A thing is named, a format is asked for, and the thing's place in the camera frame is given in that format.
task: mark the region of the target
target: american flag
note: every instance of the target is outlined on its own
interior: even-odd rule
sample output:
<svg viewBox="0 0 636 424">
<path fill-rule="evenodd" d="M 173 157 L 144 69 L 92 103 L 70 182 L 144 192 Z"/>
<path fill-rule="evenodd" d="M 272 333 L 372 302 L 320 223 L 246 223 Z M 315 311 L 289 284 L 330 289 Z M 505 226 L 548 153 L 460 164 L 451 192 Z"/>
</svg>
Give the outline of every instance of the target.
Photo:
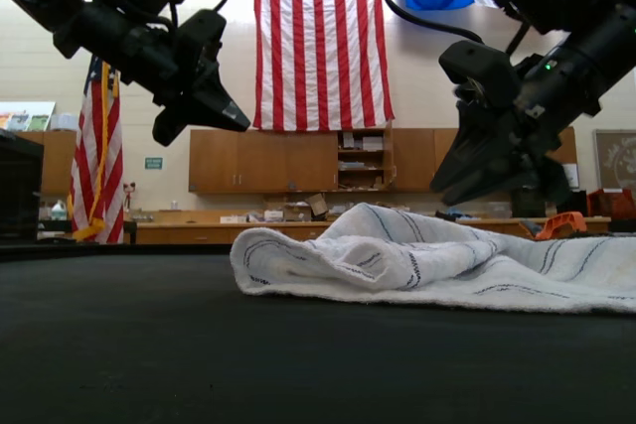
<svg viewBox="0 0 636 424">
<path fill-rule="evenodd" d="M 74 238 L 123 241 L 123 149 L 119 78 L 93 56 L 83 90 L 69 210 Z"/>
<path fill-rule="evenodd" d="M 382 0 L 254 0 L 254 126 L 329 131 L 393 119 L 382 9 Z"/>
</svg>

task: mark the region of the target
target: black mat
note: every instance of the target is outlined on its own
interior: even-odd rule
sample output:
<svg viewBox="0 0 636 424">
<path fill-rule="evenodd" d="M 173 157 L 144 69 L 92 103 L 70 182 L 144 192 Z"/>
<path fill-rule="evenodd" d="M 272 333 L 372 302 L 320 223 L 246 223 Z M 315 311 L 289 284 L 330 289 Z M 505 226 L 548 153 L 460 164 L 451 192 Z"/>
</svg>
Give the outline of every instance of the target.
<svg viewBox="0 0 636 424">
<path fill-rule="evenodd" d="M 632 422 L 636 321 L 249 298 L 225 255 L 0 265 L 0 423 Z"/>
</svg>

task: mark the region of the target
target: striped towel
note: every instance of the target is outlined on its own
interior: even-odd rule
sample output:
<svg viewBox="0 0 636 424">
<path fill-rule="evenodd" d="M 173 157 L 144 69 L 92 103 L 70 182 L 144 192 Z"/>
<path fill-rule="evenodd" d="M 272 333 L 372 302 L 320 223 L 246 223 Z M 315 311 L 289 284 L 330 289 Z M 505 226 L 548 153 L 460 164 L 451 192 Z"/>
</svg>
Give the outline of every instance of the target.
<svg viewBox="0 0 636 424">
<path fill-rule="evenodd" d="M 636 312 L 636 238 L 533 242 L 358 205 L 316 240 L 253 228 L 232 267 L 249 295 L 491 310 Z"/>
</svg>

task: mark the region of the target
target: green sign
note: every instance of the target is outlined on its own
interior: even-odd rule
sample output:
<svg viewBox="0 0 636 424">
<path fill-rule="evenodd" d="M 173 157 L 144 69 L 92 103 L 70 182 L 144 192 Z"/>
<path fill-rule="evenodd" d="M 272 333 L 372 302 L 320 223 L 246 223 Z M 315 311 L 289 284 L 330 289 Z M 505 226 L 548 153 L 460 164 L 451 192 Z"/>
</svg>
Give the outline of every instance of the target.
<svg viewBox="0 0 636 424">
<path fill-rule="evenodd" d="M 163 158 L 146 158 L 146 169 L 162 170 Z"/>
</svg>

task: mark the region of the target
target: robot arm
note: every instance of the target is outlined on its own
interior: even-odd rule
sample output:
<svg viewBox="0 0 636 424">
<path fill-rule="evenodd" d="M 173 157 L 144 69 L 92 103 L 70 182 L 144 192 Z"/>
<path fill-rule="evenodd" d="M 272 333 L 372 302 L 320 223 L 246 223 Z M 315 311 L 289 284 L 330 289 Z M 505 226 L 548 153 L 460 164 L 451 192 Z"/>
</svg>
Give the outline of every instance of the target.
<svg viewBox="0 0 636 424">
<path fill-rule="evenodd" d="M 165 106 L 153 129 L 169 145 L 189 124 L 245 131 L 249 120 L 221 84 L 217 54 L 226 20 L 201 10 L 183 26 L 158 17 L 184 0 L 13 0 L 53 33 L 66 57 L 85 48 Z M 148 24 L 161 23 L 166 30 Z"/>
<path fill-rule="evenodd" d="M 448 205 L 523 186 L 560 203 L 569 186 L 546 153 L 580 114 L 597 114 L 598 98 L 636 67 L 636 0 L 495 2 L 525 27 L 570 34 L 544 57 L 515 66 L 506 53 L 474 40 L 441 56 L 458 85 L 459 132 L 431 188 L 445 192 Z"/>
</svg>

